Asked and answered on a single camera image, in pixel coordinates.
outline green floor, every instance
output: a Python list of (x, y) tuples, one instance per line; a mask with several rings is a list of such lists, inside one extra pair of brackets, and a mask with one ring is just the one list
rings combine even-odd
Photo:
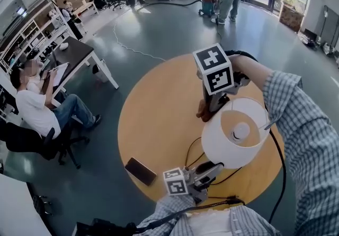
[[(111, 84), (96, 81), (87, 67), (67, 83), (68, 92), (78, 94), (93, 113), (103, 115), (102, 123), (90, 133), (90, 144), (79, 144), (74, 149), (82, 164), (80, 170), (70, 161), (60, 167), (57, 160), (46, 161), (34, 153), (9, 154), (5, 173), (33, 183), (39, 194), (51, 197), (54, 202), (55, 215), (49, 221), (57, 235), (71, 235), (77, 221), (90, 223), (97, 217), (126, 225), (138, 223), (153, 212), (155, 203), (139, 191), (123, 168), (117, 130), (129, 92), (162, 61), (119, 46), (114, 27), (124, 45), (167, 60), (220, 40), (216, 26), (198, 16), (199, 8), (199, 4), (188, 8), (157, 5), (139, 13), (130, 11), (119, 18), (116, 26), (114, 21), (108, 23), (88, 42), (105, 59), (120, 87), (115, 90)], [(236, 23), (227, 20), (219, 31), (225, 49), (247, 51), (273, 69), (302, 75), (305, 91), (331, 116), (338, 129), (339, 89), (333, 80), (339, 81), (339, 74), (328, 58), (305, 47), (276, 17), (246, 4), (240, 6)], [(269, 218), (281, 183), (280, 171), (272, 185), (248, 206)], [(284, 235), (292, 235), (294, 218), (295, 188), (288, 177), (273, 225)]]

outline light bulb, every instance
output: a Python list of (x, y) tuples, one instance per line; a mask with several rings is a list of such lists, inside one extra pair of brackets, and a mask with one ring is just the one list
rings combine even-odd
[(241, 143), (249, 135), (249, 125), (245, 122), (238, 123), (231, 132), (231, 139), (235, 144)]

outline round wooden table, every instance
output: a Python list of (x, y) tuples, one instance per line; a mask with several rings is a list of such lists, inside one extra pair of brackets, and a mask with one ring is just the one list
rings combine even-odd
[[(166, 194), (163, 172), (183, 167), (188, 148), (201, 136), (204, 123), (195, 114), (202, 99), (202, 82), (196, 76), (193, 55), (182, 55), (149, 71), (133, 88), (124, 103), (119, 119), (118, 143), (123, 164), (131, 157), (158, 174), (147, 187), (131, 176), (149, 198), (157, 201)], [(251, 82), (231, 99), (250, 97), (263, 104), (262, 92)], [(272, 130), (283, 150), (276, 126)], [(193, 144), (188, 164), (203, 152), (200, 140)], [(197, 164), (207, 161), (202, 157)], [(255, 159), (225, 182), (210, 186), (209, 196), (237, 195), (246, 203), (259, 196), (281, 168), (278, 151), (271, 136)], [(216, 179), (225, 179), (234, 170), (225, 169)]]

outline white sneaker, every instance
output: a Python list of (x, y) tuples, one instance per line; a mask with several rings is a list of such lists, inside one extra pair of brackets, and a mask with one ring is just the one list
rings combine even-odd
[(225, 25), (225, 21), (221, 20), (221, 19), (218, 19), (218, 18), (212, 18), (211, 22), (217, 24), (217, 20), (218, 20), (218, 25)]

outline plaid shirt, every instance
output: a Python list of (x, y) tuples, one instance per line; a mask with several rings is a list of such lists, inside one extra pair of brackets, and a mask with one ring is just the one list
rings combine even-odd
[[(301, 78), (273, 72), (264, 85), (272, 124), (283, 137), (285, 155), (296, 182), (295, 235), (339, 235), (339, 139), (329, 118), (301, 89)], [(139, 227), (193, 206), (190, 196), (158, 201), (155, 212)], [(280, 235), (252, 209), (230, 208), (233, 235)], [(193, 236), (184, 214), (143, 236)]]

